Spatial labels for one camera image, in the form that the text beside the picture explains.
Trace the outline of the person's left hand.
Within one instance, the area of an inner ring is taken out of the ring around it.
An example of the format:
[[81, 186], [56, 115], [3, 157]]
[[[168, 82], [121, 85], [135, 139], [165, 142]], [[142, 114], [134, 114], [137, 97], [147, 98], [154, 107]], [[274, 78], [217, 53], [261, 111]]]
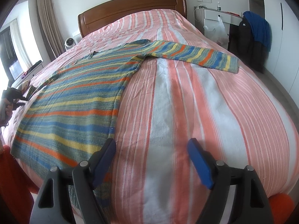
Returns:
[[13, 104], [6, 98], [1, 99], [1, 115], [4, 112], [4, 117], [1, 117], [1, 127], [7, 126], [13, 114]]

